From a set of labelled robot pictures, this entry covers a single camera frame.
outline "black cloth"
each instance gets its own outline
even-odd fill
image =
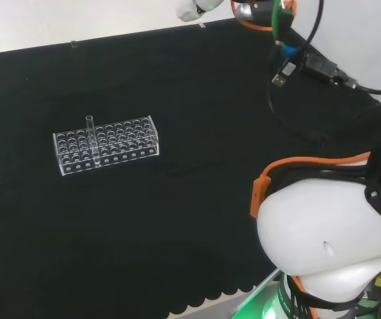
[[[266,105],[271,45],[220,21],[0,53],[0,318],[164,318],[273,270],[249,214],[252,181],[318,151]],[[373,103],[303,76],[274,100],[331,132]],[[331,155],[367,150],[375,112],[377,126]],[[84,128],[86,115],[151,115],[159,159],[61,177],[52,133]]]

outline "glass test tube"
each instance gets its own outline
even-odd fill
[[[100,155],[98,148],[98,139],[96,138],[95,124],[93,123],[93,116],[86,116],[87,134],[89,139],[89,147],[92,151],[93,162],[96,167],[100,167]]]

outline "orange cable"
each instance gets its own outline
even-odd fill
[[[232,8],[233,14],[235,15],[236,8],[235,8],[235,2],[233,0],[230,0],[230,6]],[[292,13],[295,16],[297,13],[297,2],[295,0],[288,1],[286,3],[286,9],[290,9],[290,8],[292,8]],[[243,25],[247,28],[253,29],[253,30],[263,31],[263,32],[271,32],[272,31],[271,27],[262,27],[261,25],[255,25],[253,23],[249,23],[246,21],[241,21],[241,20],[238,20],[238,21],[241,25]]]
[[[263,173],[260,175],[261,177],[267,176],[270,170],[273,168],[289,163],[301,162],[301,163],[319,163],[319,164],[351,164],[357,163],[358,161],[366,161],[369,158],[370,153],[365,153],[357,156],[353,156],[351,158],[312,158],[308,156],[297,156],[294,158],[284,158],[278,161],[274,161],[270,165],[266,167]]]

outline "green light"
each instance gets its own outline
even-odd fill
[[[276,313],[275,313],[275,310],[273,310],[273,308],[270,308],[266,314],[264,315],[264,318],[263,319],[276,319]]]

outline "test tube rack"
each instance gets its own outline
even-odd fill
[[[87,128],[53,133],[62,176],[159,155],[158,133],[150,116],[101,126],[86,116]]]

